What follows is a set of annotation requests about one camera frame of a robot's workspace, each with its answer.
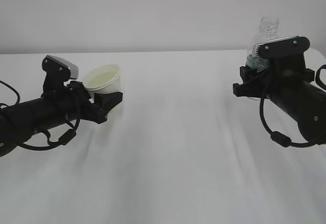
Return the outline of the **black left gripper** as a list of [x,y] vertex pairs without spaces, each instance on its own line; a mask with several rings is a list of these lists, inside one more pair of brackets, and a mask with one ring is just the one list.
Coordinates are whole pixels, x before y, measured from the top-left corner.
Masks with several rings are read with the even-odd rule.
[[108,113],[111,112],[123,100],[122,92],[108,94],[94,94],[94,101],[79,81],[71,81],[65,86],[65,93],[69,98],[71,107],[65,113],[65,123],[78,125],[81,120],[102,124],[107,121]]

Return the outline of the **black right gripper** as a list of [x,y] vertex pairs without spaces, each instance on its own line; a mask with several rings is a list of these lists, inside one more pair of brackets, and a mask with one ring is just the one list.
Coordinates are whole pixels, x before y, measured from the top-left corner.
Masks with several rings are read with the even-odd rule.
[[297,85],[300,81],[311,83],[315,79],[315,71],[305,68],[303,72],[293,69],[283,69],[281,71],[271,71],[265,69],[257,72],[248,66],[241,66],[239,69],[242,84],[233,84],[233,94],[236,97],[251,97],[260,99],[263,90],[271,80],[271,86],[276,85]]

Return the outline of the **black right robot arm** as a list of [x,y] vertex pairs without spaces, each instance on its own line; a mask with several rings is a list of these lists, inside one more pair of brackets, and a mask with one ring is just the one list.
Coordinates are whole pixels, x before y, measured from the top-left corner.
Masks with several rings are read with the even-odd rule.
[[[308,148],[325,144],[325,84],[320,70],[306,67],[303,55],[272,58],[267,68],[259,72],[249,66],[240,67],[242,83],[233,84],[237,97],[259,99],[259,116],[272,141],[284,148]],[[264,116],[269,100],[296,123],[304,143],[296,143],[279,131],[272,130]]]

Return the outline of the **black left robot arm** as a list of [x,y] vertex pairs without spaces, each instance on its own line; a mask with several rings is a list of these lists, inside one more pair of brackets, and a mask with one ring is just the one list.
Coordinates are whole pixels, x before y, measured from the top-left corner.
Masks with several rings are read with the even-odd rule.
[[1,109],[1,156],[21,147],[47,151],[68,144],[82,120],[102,124],[123,100],[122,92],[95,94],[72,81],[38,99]]

